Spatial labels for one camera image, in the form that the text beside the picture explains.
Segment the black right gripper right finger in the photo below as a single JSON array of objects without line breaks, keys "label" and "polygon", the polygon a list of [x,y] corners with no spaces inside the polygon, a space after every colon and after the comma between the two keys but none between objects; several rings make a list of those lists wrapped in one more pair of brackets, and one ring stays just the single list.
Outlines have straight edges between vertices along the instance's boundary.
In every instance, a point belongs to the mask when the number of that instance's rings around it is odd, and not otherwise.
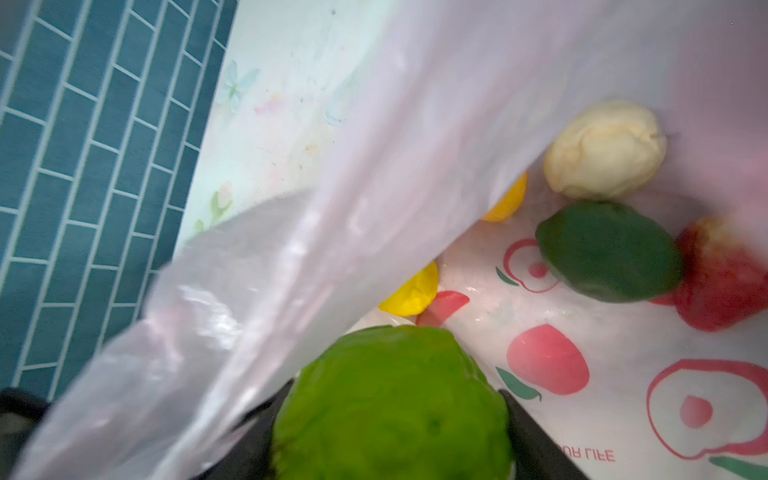
[{"label": "black right gripper right finger", "polygon": [[507,434],[515,456],[515,479],[588,480],[510,392],[500,389],[499,393],[509,413]]}]

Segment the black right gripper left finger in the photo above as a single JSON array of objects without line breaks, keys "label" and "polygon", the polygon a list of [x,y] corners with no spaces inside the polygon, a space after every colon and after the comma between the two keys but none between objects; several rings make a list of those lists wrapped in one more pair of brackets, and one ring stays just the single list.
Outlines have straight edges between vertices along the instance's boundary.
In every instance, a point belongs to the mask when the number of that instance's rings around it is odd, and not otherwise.
[{"label": "black right gripper left finger", "polygon": [[239,424],[239,427],[246,427],[245,433],[221,460],[196,479],[272,479],[270,446],[273,427],[293,384],[294,381],[289,380],[276,394],[248,411]]}]

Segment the green apple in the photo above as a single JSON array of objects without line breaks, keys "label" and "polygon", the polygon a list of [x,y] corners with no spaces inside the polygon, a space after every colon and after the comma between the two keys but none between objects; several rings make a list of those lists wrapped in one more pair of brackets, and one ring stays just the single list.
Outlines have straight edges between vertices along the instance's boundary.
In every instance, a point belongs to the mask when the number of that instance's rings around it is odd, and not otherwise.
[{"label": "green apple", "polygon": [[278,479],[508,479],[505,400],[454,336],[347,334],[301,370],[271,442]]}]

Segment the yellow lemon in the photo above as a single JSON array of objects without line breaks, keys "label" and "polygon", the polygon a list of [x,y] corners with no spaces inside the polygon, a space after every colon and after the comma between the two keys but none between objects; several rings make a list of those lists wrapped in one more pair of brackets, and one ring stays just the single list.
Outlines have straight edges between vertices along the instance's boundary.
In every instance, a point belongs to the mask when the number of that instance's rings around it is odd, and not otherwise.
[{"label": "yellow lemon", "polygon": [[431,262],[382,302],[379,309],[400,317],[418,316],[436,298],[438,287],[438,266]]}]

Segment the green lime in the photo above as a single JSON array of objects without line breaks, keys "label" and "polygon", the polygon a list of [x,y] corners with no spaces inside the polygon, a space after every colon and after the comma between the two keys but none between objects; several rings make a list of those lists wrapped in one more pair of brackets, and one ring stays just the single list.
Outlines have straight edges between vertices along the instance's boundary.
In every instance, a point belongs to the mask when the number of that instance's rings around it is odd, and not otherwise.
[{"label": "green lime", "polygon": [[553,275],[601,302],[652,300],[683,279],[683,255],[675,239],[621,203],[572,203],[539,223],[535,239]]}]

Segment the orange fruit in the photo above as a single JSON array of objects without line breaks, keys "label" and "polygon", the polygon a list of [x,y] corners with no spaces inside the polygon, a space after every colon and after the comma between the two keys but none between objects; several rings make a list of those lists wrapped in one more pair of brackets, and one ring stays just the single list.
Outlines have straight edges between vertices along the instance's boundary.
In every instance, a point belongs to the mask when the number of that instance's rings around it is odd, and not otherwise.
[{"label": "orange fruit", "polygon": [[489,223],[500,223],[510,218],[522,206],[528,182],[529,174],[525,172],[494,207],[481,217],[481,220]]}]

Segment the pink plastic bag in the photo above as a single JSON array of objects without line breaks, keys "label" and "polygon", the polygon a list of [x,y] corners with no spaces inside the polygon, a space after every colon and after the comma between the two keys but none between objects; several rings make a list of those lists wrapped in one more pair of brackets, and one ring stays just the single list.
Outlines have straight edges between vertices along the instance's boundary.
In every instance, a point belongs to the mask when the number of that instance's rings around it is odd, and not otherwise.
[{"label": "pink plastic bag", "polygon": [[[547,149],[606,100],[656,115],[660,169],[618,199],[553,191]],[[525,172],[522,206],[482,221]],[[311,185],[191,240],[11,475],[196,479],[341,337],[417,326],[450,332],[588,479],[765,478],[767,309],[704,332],[575,292],[535,230],[582,200],[676,244],[722,217],[767,266],[765,2],[405,2]],[[431,262],[423,313],[379,309]]]}]

